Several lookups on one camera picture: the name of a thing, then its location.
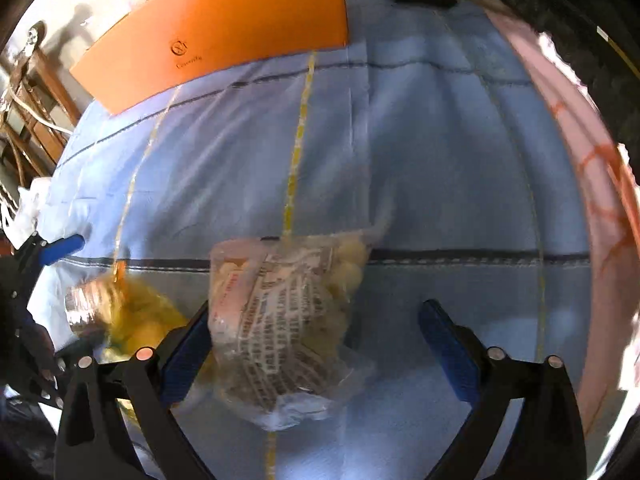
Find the yellow cake packet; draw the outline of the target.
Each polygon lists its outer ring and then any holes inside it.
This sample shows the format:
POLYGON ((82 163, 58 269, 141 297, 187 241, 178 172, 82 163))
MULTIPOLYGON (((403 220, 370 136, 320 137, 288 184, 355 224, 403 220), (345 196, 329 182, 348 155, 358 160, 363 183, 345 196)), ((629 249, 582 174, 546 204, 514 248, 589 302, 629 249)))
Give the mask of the yellow cake packet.
POLYGON ((188 322, 171 300, 130 274, 123 261, 70 288, 65 313, 74 335, 94 341, 103 362, 128 359, 142 347, 155 349, 188 322))

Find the clear bag of puffs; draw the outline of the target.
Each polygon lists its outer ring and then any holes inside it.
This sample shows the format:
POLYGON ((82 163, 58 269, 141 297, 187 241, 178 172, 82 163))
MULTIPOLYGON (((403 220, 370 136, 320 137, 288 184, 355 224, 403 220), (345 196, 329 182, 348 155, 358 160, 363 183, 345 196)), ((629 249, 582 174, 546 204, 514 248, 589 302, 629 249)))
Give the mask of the clear bag of puffs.
POLYGON ((218 398, 266 431, 331 416, 370 360, 347 347, 365 232, 236 238, 210 252, 208 330, 218 398))

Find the brown wooden rack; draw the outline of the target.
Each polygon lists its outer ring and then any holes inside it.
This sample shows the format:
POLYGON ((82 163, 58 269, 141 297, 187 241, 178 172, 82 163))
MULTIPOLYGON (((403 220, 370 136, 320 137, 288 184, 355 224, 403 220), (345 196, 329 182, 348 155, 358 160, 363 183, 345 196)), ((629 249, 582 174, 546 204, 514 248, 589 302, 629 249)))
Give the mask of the brown wooden rack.
POLYGON ((1 85, 1 166, 23 188, 53 174, 81 116, 42 50, 44 36, 46 25, 33 24, 1 85))

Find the pink cloth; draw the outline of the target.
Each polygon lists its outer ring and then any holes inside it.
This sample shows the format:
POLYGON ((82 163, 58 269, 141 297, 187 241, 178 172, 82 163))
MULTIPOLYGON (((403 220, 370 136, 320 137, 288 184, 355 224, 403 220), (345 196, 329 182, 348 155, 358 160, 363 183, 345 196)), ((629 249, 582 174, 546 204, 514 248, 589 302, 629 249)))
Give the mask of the pink cloth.
POLYGON ((560 128, 584 204, 591 321, 578 406, 590 429, 620 384, 639 309, 639 205, 634 179, 582 81, 511 15, 488 14, 520 58, 560 128))

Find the light blue tablecloth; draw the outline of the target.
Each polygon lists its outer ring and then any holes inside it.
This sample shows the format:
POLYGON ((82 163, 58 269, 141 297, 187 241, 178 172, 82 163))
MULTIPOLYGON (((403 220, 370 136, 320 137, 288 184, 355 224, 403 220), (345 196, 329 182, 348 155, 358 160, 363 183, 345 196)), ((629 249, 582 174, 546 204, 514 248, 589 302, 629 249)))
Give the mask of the light blue tablecloth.
POLYGON ((223 240, 278 235, 300 98, 309 96, 293 230, 371 229, 354 304, 371 381, 282 432, 281 479, 421 479, 459 402, 423 340, 438 300, 515 359, 582 377, 591 264, 582 196, 549 107, 478 6, 347 0, 350 44, 213 73, 117 116, 92 103, 53 175, 39 231, 84 249, 44 270, 29 307, 63 347, 70 286, 114 256, 191 315, 223 240))

